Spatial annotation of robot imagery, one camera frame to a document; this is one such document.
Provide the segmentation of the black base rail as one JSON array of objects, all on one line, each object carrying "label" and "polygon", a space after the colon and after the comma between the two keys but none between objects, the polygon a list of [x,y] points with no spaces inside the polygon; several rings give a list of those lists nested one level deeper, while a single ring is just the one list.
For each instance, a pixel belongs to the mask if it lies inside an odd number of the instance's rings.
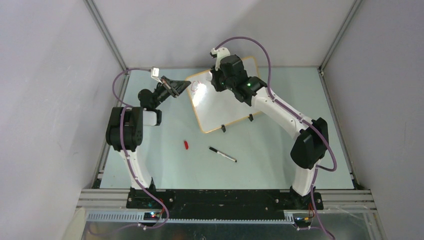
[{"label": "black base rail", "polygon": [[285,211],[323,210],[321,194],[299,196],[292,189],[165,189],[131,188],[128,209],[158,210],[172,220],[283,220]]}]

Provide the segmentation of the black capped marker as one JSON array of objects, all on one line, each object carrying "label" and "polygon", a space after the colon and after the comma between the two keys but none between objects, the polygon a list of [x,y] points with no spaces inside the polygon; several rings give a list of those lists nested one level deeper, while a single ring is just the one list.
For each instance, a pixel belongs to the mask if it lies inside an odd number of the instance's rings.
[{"label": "black capped marker", "polygon": [[216,149],[216,148],[214,148],[212,146],[210,146],[208,149],[211,150],[211,151],[213,151],[214,153],[216,153],[218,155],[221,155],[222,157],[224,157],[226,159],[229,159],[230,161],[232,161],[234,163],[237,163],[238,162],[238,160],[236,158],[234,158],[234,157],[232,157],[232,156],[230,156],[230,155],[228,155],[228,154],[226,154],[226,153],[224,153],[222,151],[219,151],[218,149]]}]

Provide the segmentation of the aluminium frame front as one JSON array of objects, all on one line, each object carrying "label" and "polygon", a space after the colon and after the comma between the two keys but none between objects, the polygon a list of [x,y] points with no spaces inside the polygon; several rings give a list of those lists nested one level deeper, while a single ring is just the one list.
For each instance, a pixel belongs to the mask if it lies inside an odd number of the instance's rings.
[{"label": "aluminium frame front", "polygon": [[87,210],[90,221],[135,223],[285,223],[292,224],[306,217],[326,214],[375,215],[377,208],[369,190],[317,190],[323,209],[286,210],[283,220],[197,220],[171,219],[169,213],[157,209],[129,209],[126,207],[130,189],[84,189],[77,206]]}]

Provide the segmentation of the yellow-framed whiteboard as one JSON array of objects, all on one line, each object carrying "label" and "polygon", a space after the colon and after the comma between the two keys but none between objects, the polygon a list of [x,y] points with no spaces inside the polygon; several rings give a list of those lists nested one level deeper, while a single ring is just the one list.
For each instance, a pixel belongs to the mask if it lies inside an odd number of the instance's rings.
[{"label": "yellow-framed whiteboard", "polygon": [[190,75],[185,80],[191,82],[187,93],[199,128],[204,134],[260,113],[239,102],[230,90],[217,92],[212,86],[212,74],[208,69]]}]

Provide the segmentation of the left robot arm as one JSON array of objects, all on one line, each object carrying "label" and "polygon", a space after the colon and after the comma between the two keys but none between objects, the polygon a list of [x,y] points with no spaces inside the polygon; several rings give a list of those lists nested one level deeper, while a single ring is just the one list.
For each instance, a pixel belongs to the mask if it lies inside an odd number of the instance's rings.
[{"label": "left robot arm", "polygon": [[158,79],[154,90],[142,89],[137,97],[139,106],[113,107],[106,128],[106,143],[122,157],[131,177],[131,188],[143,190],[138,201],[145,208],[153,208],[158,202],[154,192],[153,176],[141,155],[144,127],[158,127],[163,113],[159,106],[169,97],[179,97],[192,83],[173,80],[166,76]]}]

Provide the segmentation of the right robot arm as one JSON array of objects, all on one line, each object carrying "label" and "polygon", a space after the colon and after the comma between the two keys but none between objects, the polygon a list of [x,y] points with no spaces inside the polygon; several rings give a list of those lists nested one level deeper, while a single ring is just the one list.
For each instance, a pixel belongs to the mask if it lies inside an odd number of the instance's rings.
[{"label": "right robot arm", "polygon": [[290,187],[291,204],[304,209],[311,202],[311,187],[315,168],[328,151],[328,124],[323,118],[311,119],[279,98],[257,76],[248,75],[237,55],[214,55],[215,65],[210,69],[211,84],[217,92],[231,91],[241,103],[266,114],[293,139],[290,157],[295,163],[294,181]]}]

